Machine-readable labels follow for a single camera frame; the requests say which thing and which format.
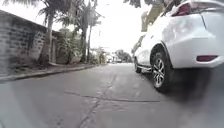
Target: car wheel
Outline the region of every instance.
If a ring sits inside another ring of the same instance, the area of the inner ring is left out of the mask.
[[[170,77],[172,67],[164,52],[156,52],[152,60],[153,86],[161,93],[167,93],[170,90]]]
[[[141,73],[142,72],[142,69],[138,67],[137,61],[135,61],[135,72],[136,73]]]

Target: sidewalk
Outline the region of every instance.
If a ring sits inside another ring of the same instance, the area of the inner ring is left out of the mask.
[[[24,66],[14,68],[0,73],[0,82],[13,81],[19,79],[26,79],[31,77],[44,77],[47,75],[79,71],[83,69],[93,68],[99,65],[91,64],[75,64],[75,65],[52,65],[50,67],[30,67]]]

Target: asphalt road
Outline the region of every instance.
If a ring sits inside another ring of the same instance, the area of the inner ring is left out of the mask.
[[[111,64],[0,85],[0,128],[223,128],[224,66],[156,92],[150,75]]]

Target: stone wall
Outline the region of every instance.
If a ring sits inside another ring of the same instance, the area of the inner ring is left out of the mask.
[[[37,60],[45,32],[44,26],[0,10],[0,66],[12,65],[13,59],[21,60],[21,63]],[[54,41],[58,35],[53,32]]]

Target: car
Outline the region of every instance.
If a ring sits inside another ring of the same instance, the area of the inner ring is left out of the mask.
[[[153,86],[167,92],[176,69],[224,63],[224,1],[174,0],[155,20],[134,53],[135,72],[152,72]]]
[[[117,63],[122,63],[122,60],[121,59],[117,59]]]

